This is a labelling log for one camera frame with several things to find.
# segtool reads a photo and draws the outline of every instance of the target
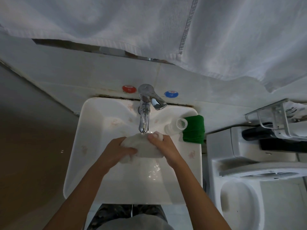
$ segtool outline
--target clear plastic container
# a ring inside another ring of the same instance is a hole
[[[184,118],[173,120],[170,124],[165,126],[165,133],[167,135],[176,135],[186,129],[188,121]]]

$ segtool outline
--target person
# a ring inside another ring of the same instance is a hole
[[[133,155],[133,148],[121,147],[125,137],[113,139],[98,160],[84,175],[80,183],[51,218],[44,230],[83,229],[87,213],[94,201],[103,177],[125,155]],[[189,166],[181,157],[172,139],[163,135],[159,141],[152,134],[148,140],[165,156],[174,169],[179,186],[189,211],[194,230],[231,230],[223,216],[211,202]],[[170,230],[161,206],[159,205],[106,205],[97,212],[88,229],[135,229]]]

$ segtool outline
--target red sticker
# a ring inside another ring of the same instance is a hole
[[[132,85],[124,85],[122,87],[122,90],[126,93],[135,93],[136,92],[136,88]]]

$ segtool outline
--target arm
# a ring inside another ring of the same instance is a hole
[[[119,146],[125,137],[111,140],[98,160],[84,175],[71,195],[43,230],[82,229],[105,174],[125,155],[135,154],[133,148]]]
[[[174,169],[193,229],[231,230],[179,154],[170,136],[163,135],[163,141],[159,141],[148,135],[148,140],[162,152],[168,164]]]

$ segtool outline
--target forearm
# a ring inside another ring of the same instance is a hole
[[[231,230],[182,159],[174,167],[194,230]]]
[[[85,223],[87,213],[95,199],[102,178],[107,173],[97,162],[87,171],[80,183],[62,204],[44,230],[79,230]]]

